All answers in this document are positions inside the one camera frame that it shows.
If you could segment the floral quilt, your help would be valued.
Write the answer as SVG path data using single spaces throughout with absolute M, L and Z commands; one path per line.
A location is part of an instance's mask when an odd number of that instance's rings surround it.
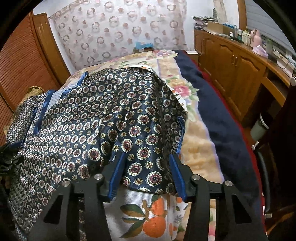
M 181 104 L 187 111 L 185 122 L 186 131 L 181 147 L 182 163 L 188 165 L 192 172 L 208 181 L 222 183 L 219 158 L 215 145 L 210 139 L 209 131 L 199 113 L 199 89 L 182 77 L 180 65 L 176 58 L 180 57 L 176 51 L 148 51 L 138 54 L 114 58 L 110 61 L 85 67 L 71 75 L 62 86 L 65 89 L 78 83 L 85 71 L 97 72 L 105 68 L 124 68 L 133 65 L 149 66 L 160 78 L 166 81 L 174 94 L 181 99 Z

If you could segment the orange fruit print sheet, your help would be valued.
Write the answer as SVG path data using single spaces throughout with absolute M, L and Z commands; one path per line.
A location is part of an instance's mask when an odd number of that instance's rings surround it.
M 125 187 L 103 205 L 112 240 L 183 240 L 191 209 L 180 197 Z

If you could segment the circle pattern sheer curtain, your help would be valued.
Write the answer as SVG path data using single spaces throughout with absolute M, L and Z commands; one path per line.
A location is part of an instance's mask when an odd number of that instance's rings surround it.
M 50 16 L 76 70 L 133 53 L 186 49 L 186 1 L 74 1 Z

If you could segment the stack of folded cloths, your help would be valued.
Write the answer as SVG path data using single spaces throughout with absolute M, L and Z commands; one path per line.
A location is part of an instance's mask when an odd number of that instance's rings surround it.
M 192 16 L 194 20 L 194 29 L 201 30 L 206 28 L 209 22 L 215 22 L 216 19 L 210 16 Z

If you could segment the pink tissue pack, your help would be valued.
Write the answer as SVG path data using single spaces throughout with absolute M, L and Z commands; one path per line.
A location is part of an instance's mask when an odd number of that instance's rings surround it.
M 257 55 L 259 55 L 261 57 L 268 58 L 268 53 L 266 52 L 266 50 L 261 45 L 253 47 L 252 52 L 254 52 L 255 54 L 257 54 Z

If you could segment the brown louvered wardrobe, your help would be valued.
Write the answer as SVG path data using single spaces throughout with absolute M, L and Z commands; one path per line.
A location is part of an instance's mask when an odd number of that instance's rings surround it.
M 46 13 L 30 12 L 1 50 L 1 128 L 30 87 L 59 89 L 70 76 Z

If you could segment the gold embroidered bolster pillow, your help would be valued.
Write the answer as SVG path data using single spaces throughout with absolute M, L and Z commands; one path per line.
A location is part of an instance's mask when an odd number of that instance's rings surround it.
M 17 108 L 24 102 L 26 101 L 29 97 L 31 96 L 36 96 L 36 95 L 41 95 L 43 94 L 45 91 L 42 87 L 40 86 L 31 86 L 28 88 L 27 93 L 25 94 L 24 98 L 20 101 L 20 103 L 18 104 Z M 6 126 L 3 127 L 3 131 L 4 131 L 4 135 L 7 137 L 8 135 L 8 130 L 9 127 L 11 126 L 11 124 L 13 123 L 13 121 L 16 118 L 16 113 L 17 110 L 13 113 L 11 119 L 10 119 L 10 123 Z

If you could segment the navy blue blanket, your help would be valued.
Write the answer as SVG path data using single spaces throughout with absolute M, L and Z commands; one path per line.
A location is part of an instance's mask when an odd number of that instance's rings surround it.
M 200 100 L 196 107 L 197 120 L 188 124 L 182 146 L 186 164 L 208 181 L 232 181 L 254 211 L 261 213 L 258 169 L 241 126 L 189 55 L 184 50 L 178 50 L 177 54 L 181 75 L 198 89 Z

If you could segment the wooden sideboard cabinet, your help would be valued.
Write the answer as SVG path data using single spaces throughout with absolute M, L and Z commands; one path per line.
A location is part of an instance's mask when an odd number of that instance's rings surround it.
M 198 64 L 225 98 L 237 119 L 248 125 L 271 98 L 283 106 L 290 85 L 283 70 L 234 40 L 194 30 Z

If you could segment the navy patterned satin garment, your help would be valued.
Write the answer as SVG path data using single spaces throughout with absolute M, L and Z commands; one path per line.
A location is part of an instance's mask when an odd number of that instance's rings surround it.
M 8 197 L 16 231 L 27 240 L 37 218 L 64 181 L 84 182 L 114 160 L 107 196 L 116 184 L 152 195 L 176 194 L 169 156 L 179 153 L 185 133 L 182 97 L 142 67 L 85 72 L 63 91 L 32 96 L 19 105 L 6 140 L 19 147 Z

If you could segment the cardboard box on cabinet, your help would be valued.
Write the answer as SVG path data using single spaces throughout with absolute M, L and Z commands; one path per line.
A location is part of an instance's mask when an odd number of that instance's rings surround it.
M 218 34 L 230 35 L 231 32 L 234 33 L 233 28 L 230 28 L 226 25 L 223 25 L 217 22 L 208 22 L 206 31 L 215 35 L 218 35 Z

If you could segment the grey window blind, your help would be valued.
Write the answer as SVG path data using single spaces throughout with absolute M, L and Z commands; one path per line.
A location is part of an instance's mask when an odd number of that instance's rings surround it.
M 254 1 L 245 0 L 248 30 L 259 30 L 261 35 L 272 40 L 295 56 L 295 50 L 277 23 Z

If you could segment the blue item box behind bed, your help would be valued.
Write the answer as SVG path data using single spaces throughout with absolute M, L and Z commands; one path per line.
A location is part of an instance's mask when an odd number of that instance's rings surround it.
M 152 43 L 136 42 L 135 47 L 133 48 L 133 53 L 148 52 L 153 50 L 154 44 Z

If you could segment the pink kettle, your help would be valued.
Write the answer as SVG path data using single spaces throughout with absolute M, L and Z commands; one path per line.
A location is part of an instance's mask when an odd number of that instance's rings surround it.
M 259 30 L 254 29 L 250 33 L 251 37 L 251 42 L 250 42 L 250 47 L 254 48 L 259 45 L 262 45 L 262 38 L 261 38 L 261 33 Z

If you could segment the cream tied side curtain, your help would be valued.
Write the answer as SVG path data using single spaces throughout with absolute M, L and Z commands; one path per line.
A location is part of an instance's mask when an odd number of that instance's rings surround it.
M 223 0 L 213 0 L 214 8 L 217 12 L 217 20 L 219 23 L 227 23 L 227 14 Z

